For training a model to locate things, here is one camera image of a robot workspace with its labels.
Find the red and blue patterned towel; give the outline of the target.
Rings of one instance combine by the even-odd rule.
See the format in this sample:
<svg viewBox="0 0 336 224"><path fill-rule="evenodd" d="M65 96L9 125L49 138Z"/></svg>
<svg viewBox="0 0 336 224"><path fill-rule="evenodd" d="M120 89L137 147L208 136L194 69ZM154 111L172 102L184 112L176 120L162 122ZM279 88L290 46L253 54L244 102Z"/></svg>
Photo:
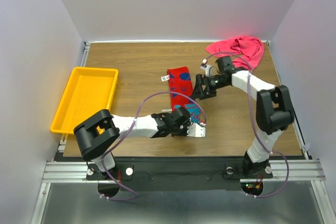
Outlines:
<svg viewBox="0 0 336 224"><path fill-rule="evenodd" d="M193 92L193 85L188 67L180 67L175 69L168 69L169 76L169 90L176 93L181 93L190 97ZM191 120L193 122L200 122L200 110L192 101L178 94L171 94L171 107L176 110L179 107L184 107L188 110Z"/></svg>

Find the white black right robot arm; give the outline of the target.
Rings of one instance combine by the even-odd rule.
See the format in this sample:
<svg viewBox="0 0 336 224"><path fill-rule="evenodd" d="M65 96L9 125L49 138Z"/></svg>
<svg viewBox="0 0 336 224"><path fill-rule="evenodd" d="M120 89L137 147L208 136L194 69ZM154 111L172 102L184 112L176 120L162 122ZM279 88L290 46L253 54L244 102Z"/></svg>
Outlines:
<svg viewBox="0 0 336 224"><path fill-rule="evenodd" d="M204 74L196 76L191 98L204 100L215 97L217 89L232 86L248 95L249 114L255 139L243 157L242 174L253 177L268 167L269 156L277 139L294 121L294 109L289 89L262 81L251 68L235 67L231 57L216 60L218 73L204 59L200 68Z"/></svg>

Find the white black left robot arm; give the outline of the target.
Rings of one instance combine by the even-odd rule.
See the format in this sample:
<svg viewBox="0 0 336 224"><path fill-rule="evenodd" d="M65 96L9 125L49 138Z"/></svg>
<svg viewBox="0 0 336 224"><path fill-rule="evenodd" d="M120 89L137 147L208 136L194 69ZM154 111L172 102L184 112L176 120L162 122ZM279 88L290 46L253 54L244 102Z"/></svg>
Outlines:
<svg viewBox="0 0 336 224"><path fill-rule="evenodd" d="M84 161L93 161L99 173L106 179L113 178L117 166L113 155L103 154L115 142L126 137L158 138L172 135L187 135L192 125L190 113L180 107L171 113L157 113L139 118L112 115L102 109L77 125L75 135L81 157Z"/></svg>

